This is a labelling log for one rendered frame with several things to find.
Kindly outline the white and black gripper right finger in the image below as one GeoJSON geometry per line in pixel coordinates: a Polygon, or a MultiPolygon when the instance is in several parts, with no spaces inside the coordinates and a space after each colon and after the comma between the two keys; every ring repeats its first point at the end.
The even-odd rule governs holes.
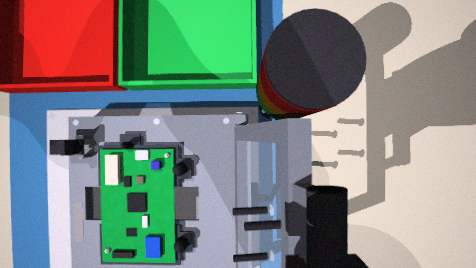
{"type": "Polygon", "coordinates": [[[347,268],[369,268],[357,254],[348,254],[347,268]]]}

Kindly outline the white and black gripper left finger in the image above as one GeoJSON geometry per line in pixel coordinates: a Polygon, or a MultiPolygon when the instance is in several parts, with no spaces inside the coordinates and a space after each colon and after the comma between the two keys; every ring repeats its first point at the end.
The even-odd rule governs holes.
{"type": "Polygon", "coordinates": [[[286,255],[286,268],[308,268],[304,259],[298,255],[286,255]]]}

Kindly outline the red bin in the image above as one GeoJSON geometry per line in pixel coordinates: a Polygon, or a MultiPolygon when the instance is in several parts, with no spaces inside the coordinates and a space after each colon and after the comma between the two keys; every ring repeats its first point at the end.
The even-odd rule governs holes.
{"type": "Polygon", "coordinates": [[[127,91],[118,18],[119,0],[0,0],[0,91],[127,91]]]}

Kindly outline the green bin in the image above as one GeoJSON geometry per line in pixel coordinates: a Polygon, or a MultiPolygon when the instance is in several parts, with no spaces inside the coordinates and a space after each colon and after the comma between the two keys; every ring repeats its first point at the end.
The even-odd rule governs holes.
{"type": "Polygon", "coordinates": [[[119,86],[142,91],[256,84],[256,0],[119,0],[119,86]]]}

